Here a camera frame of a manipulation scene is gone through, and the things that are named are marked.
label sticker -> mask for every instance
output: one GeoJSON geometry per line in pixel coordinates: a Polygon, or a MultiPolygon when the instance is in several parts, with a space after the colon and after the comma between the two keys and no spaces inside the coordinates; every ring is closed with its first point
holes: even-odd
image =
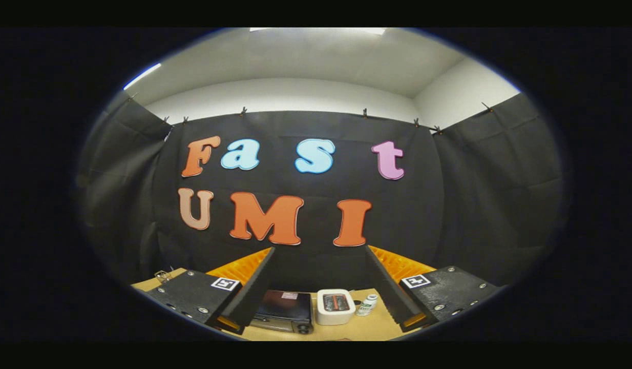
{"type": "Polygon", "coordinates": [[[290,300],[295,300],[298,298],[298,294],[296,294],[295,292],[285,292],[282,294],[282,298],[283,299],[290,299],[290,300]]]}
{"type": "Polygon", "coordinates": [[[220,288],[221,290],[225,290],[225,291],[232,291],[238,283],[239,283],[238,280],[218,278],[216,282],[211,283],[211,287],[220,288]]]}
{"type": "Polygon", "coordinates": [[[430,281],[423,275],[410,276],[403,278],[403,282],[409,288],[421,287],[422,285],[430,284],[430,281]]]}

white container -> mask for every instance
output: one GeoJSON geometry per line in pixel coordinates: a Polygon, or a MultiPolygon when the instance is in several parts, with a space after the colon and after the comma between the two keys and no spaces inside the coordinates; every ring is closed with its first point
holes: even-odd
{"type": "Polygon", "coordinates": [[[350,292],[346,290],[320,290],[316,294],[316,323],[320,325],[339,325],[346,324],[350,318],[355,314],[355,301],[353,301],[350,292]],[[333,307],[325,305],[325,297],[330,301],[333,296],[339,296],[337,306],[332,311],[333,307]],[[340,301],[345,299],[344,306],[339,306],[340,301]]]}
{"type": "Polygon", "coordinates": [[[375,308],[375,304],[377,304],[377,295],[370,294],[366,297],[366,299],[359,305],[356,314],[359,317],[365,317],[370,314],[370,312],[375,308]]]}

letter m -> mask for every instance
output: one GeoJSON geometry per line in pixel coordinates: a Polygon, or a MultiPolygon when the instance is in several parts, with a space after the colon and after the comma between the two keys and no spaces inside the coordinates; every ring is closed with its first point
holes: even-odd
{"type": "Polygon", "coordinates": [[[235,192],[231,200],[236,206],[234,229],[229,235],[241,240],[250,240],[252,234],[248,225],[261,241],[273,227],[273,234],[268,240],[281,245],[299,245],[297,235],[298,210],[305,201],[295,196],[280,196],[267,212],[263,212],[257,198],[249,192],[235,192]]]}

blue letter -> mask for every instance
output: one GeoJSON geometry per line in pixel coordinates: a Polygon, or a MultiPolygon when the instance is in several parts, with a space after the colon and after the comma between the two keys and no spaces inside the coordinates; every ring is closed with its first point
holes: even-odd
{"type": "Polygon", "coordinates": [[[251,138],[244,138],[243,140],[232,142],[227,149],[229,152],[223,155],[223,158],[220,160],[220,165],[223,168],[227,170],[241,168],[244,171],[249,171],[259,165],[259,160],[257,160],[259,142],[251,138]]]}
{"type": "Polygon", "coordinates": [[[296,168],[300,173],[323,173],[332,168],[332,156],[334,144],[330,140],[317,140],[310,138],[304,140],[296,147],[298,155],[306,157],[296,160],[296,168]]]}

orange letter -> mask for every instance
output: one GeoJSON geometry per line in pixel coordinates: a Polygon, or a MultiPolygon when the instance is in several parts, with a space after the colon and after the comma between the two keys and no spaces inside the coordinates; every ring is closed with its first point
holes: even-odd
{"type": "Polygon", "coordinates": [[[191,214],[192,189],[178,189],[180,194],[180,214],[187,226],[197,230],[209,227],[209,202],[214,198],[211,191],[198,191],[197,197],[200,199],[200,220],[196,220],[191,214]]]}
{"type": "Polygon", "coordinates": [[[343,213],[339,237],[334,239],[335,246],[361,246],[366,243],[362,236],[364,216],[372,208],[368,201],[362,199],[344,199],[336,205],[343,213]]]}
{"type": "Polygon", "coordinates": [[[189,143],[189,157],[186,161],[186,168],[182,171],[182,177],[192,177],[202,173],[202,164],[206,164],[211,156],[211,147],[220,145],[220,137],[213,136],[189,143]]]}
{"type": "Polygon", "coordinates": [[[296,234],[296,222],[298,209],[304,205],[304,200],[295,196],[280,196],[264,214],[257,198],[249,192],[235,192],[231,199],[236,210],[234,229],[229,232],[230,236],[250,240],[252,234],[246,226],[249,224],[257,240],[261,241],[273,227],[269,241],[281,245],[300,245],[300,239],[296,234]]]}

